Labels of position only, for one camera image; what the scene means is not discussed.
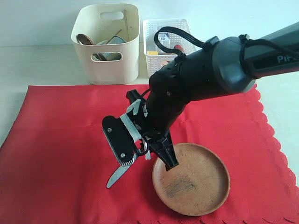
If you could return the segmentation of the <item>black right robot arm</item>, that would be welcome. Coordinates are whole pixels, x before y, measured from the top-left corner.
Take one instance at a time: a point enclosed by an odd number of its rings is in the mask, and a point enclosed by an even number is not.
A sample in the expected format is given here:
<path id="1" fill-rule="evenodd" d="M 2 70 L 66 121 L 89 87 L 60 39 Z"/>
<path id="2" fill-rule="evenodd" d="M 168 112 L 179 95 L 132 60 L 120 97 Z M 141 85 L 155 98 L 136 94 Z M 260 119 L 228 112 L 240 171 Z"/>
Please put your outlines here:
<path id="1" fill-rule="evenodd" d="M 155 153 L 167 169 L 178 165 L 169 128 L 188 103 L 247 92 L 257 79 L 299 69 L 297 23 L 255 40 L 240 35 L 202 42 L 179 28 L 158 30 L 163 32 L 199 47 L 186 55 L 165 47 L 154 36 L 157 47 L 176 57 L 149 78 L 147 98 L 140 95 L 140 108 L 132 116 L 142 139 L 137 155 Z"/>

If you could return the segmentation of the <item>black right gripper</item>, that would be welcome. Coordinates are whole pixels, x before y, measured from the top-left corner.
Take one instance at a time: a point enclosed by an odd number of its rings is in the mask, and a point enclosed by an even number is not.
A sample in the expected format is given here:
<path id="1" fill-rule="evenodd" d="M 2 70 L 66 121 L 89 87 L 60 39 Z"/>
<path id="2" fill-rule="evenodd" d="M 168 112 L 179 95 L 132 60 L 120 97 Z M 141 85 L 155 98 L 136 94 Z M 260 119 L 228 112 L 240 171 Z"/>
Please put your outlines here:
<path id="1" fill-rule="evenodd" d="M 187 105 L 184 90 L 151 91 L 144 99 L 137 90 L 128 91 L 126 112 L 126 151 L 136 154 L 154 152 L 166 171 L 179 165 L 169 131 Z"/>

